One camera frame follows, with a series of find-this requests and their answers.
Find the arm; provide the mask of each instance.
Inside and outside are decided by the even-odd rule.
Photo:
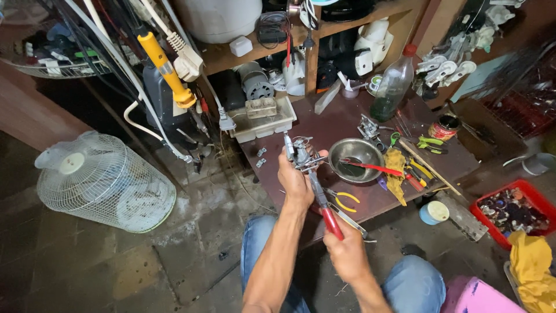
[[[327,155],[324,150],[319,153]],[[243,313],[277,313],[280,310],[290,288],[307,209],[315,198],[309,178],[287,160],[284,149],[278,157],[278,163],[278,180],[286,191],[286,199],[249,276],[243,298]]]
[[[353,288],[361,313],[392,313],[369,267],[361,233],[337,214],[334,216],[344,240],[339,241],[328,231],[323,240],[338,275]]]

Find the red plastic crate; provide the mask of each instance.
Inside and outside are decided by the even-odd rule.
[[[481,221],[488,227],[488,232],[494,238],[494,240],[496,240],[496,242],[498,242],[498,244],[506,250],[511,250],[512,244],[506,239],[506,237],[504,237],[501,231],[494,224],[492,224],[488,217],[483,214],[483,211],[479,208],[477,203],[479,203],[484,198],[488,198],[492,195],[502,192],[503,190],[513,188],[519,188],[519,190],[521,190],[523,196],[529,201],[531,206],[537,209],[540,213],[546,215],[548,220],[550,221],[548,229],[544,231],[531,231],[529,235],[546,236],[556,231],[556,207],[554,207],[548,200],[546,200],[546,198],[544,198],[544,196],[525,179],[518,179],[494,192],[482,196],[469,207],[471,213],[475,215],[475,217],[477,217],[479,221]]]

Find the pink stool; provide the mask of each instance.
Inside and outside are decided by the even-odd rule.
[[[527,313],[477,277],[457,276],[446,285],[440,313]]]

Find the white fan guard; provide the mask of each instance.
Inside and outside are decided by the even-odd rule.
[[[148,232],[172,211],[176,187],[120,139],[90,131],[58,143],[35,161],[37,192],[50,209],[133,233]]]

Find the metal bowl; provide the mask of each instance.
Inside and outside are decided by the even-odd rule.
[[[365,169],[354,165],[341,164],[340,159],[351,159],[356,163],[384,166],[382,153],[374,144],[359,138],[346,138],[338,141],[328,151],[328,163],[343,180],[352,183],[367,183],[376,179],[381,171]]]

